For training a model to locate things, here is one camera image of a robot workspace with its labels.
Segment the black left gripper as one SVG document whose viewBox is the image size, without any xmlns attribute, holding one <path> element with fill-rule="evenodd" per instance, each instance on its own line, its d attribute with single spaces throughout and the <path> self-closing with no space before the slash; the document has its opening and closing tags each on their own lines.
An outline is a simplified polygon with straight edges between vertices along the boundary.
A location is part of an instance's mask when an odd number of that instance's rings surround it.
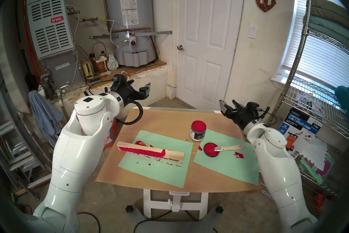
<svg viewBox="0 0 349 233">
<path fill-rule="evenodd" d="M 139 93 L 136 91 L 131 84 L 134 83 L 134 80 L 129 80 L 127 82 L 119 82 L 117 86 L 117 93 L 123 101 L 123 107 L 126 107 L 131 101 L 138 101 L 142 99 L 147 99 L 150 93 L 150 83 L 146 84 L 144 87 L 139 88 Z"/>
</svg>

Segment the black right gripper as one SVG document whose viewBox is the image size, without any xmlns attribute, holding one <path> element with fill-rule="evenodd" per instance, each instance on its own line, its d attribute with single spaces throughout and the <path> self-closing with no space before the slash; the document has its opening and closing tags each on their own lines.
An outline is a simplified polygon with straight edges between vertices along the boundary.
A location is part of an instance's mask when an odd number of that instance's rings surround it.
<svg viewBox="0 0 349 233">
<path fill-rule="evenodd" d="M 236 125 L 238 125 L 241 130 L 244 130 L 250 122 L 257 122 L 257 120 L 259 119 L 259 113 L 258 109 L 256 108 L 260 107 L 258 103 L 248 102 L 246 106 L 242 106 L 235 100 L 232 100 L 232 103 L 236 108 L 235 113 L 233 113 L 232 120 Z M 231 117 L 232 108 L 225 101 L 220 100 L 219 106 L 221 113 L 225 117 Z"/>
</svg>

